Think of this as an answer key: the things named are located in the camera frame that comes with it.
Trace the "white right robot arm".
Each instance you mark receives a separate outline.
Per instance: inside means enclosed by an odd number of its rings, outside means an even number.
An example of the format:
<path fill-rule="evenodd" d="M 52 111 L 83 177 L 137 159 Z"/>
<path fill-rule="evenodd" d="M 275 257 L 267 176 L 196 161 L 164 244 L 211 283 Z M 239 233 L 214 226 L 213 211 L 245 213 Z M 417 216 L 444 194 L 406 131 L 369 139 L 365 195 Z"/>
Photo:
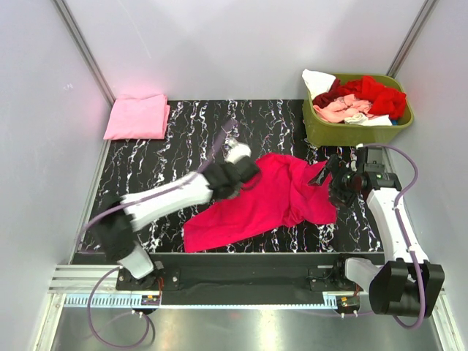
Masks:
<path fill-rule="evenodd" d="M 371 310 L 400 320 L 430 317 L 442 289 L 445 272 L 432 264 L 418 243 L 410 224 L 402 186 L 395 173 L 385 169 L 384 147 L 370 144 L 357 148 L 354 167 L 336 155 L 309 181 L 311 186 L 328 185 L 329 199 L 336 206 L 350 206 L 362 197 L 377 225 L 384 249 L 384 264 L 342 254 L 335 260 L 325 281 L 340 290 L 359 287 L 369 295 Z"/>

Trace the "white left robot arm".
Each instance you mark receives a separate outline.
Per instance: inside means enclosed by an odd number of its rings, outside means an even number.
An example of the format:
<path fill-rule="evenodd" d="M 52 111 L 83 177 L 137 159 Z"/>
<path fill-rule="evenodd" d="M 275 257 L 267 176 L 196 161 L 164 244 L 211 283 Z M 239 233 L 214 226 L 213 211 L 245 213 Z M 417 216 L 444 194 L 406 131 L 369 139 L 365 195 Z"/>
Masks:
<path fill-rule="evenodd" d="M 96 240 L 106 258 L 125 268 L 138 287 L 148 290 L 157 283 L 158 272 L 148 252 L 133 238 L 134 233 L 181 209 L 231 199 L 259 174 L 249 156 L 203 165 L 173 183 L 113 198 L 89 225 L 97 228 Z"/>

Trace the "magenta t shirt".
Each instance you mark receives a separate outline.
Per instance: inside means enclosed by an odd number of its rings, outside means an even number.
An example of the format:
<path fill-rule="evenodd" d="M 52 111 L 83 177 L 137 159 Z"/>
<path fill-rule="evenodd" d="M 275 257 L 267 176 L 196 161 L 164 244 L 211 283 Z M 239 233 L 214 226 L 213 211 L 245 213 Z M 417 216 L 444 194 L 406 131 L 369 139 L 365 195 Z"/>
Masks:
<path fill-rule="evenodd" d="M 256 164 L 260 176 L 239 196 L 216 201 L 184 224 L 185 252 L 216 249 L 303 221 L 318 225 L 336 221 L 337 210 L 328 195 L 330 179 L 319 186 L 309 184 L 325 162 L 310 165 L 294 156 L 266 154 Z"/>

